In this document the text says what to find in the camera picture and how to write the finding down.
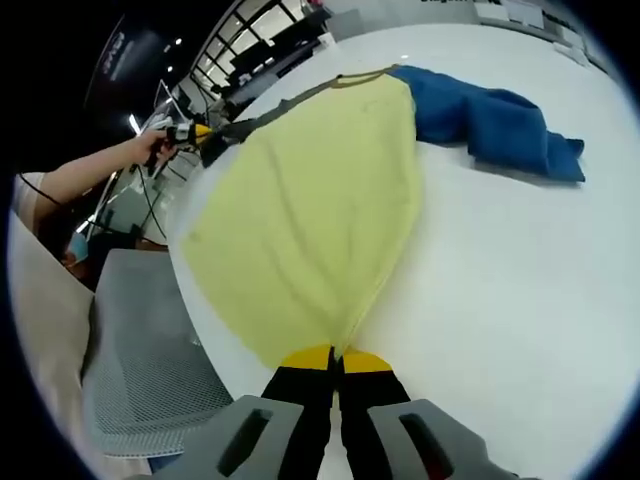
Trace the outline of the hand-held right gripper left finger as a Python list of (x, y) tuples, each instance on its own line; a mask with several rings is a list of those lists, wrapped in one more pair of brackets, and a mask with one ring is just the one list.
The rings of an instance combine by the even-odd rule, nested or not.
[(330, 438), (333, 348), (284, 359), (259, 396), (244, 395), (187, 436), (152, 479), (315, 479)]

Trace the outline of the person's left hand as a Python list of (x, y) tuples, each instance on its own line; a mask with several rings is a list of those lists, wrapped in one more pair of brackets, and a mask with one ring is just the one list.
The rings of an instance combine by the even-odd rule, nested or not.
[(159, 165), (166, 163), (175, 153), (165, 130), (148, 130), (133, 138), (130, 144), (131, 163), (144, 165), (155, 158)]

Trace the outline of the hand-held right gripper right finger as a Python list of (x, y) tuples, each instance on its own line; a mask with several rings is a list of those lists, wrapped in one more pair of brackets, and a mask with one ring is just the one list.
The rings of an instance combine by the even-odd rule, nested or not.
[(380, 357), (347, 351), (338, 395), (341, 440), (355, 479), (516, 479), (475, 432), (413, 400)]

